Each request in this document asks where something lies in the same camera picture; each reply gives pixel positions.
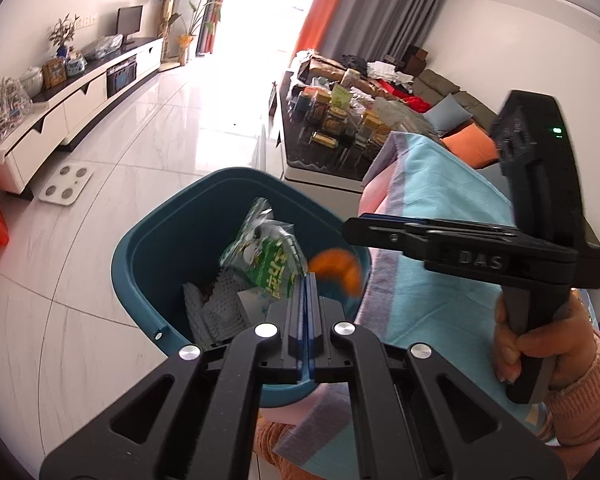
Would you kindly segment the person's right hand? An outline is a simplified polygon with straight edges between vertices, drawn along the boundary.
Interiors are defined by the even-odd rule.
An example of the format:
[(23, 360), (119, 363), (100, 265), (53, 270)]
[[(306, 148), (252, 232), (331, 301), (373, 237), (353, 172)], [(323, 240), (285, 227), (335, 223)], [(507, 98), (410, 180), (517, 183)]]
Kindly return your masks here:
[(507, 324), (503, 296), (495, 306), (493, 366), (500, 382), (514, 382), (521, 373), (521, 357), (556, 359), (550, 388), (559, 390), (579, 380), (593, 364), (597, 337), (588, 309), (573, 290), (565, 318), (516, 336)]

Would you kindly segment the pink sleeved right forearm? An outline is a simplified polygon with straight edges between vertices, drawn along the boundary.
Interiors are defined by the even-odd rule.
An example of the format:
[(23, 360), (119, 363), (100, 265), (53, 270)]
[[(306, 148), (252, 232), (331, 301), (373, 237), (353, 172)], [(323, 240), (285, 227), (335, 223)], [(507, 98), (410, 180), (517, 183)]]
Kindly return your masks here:
[(573, 479), (600, 448), (600, 332), (594, 332), (596, 356), (576, 382), (552, 391), (546, 405), (552, 415), (554, 447)]

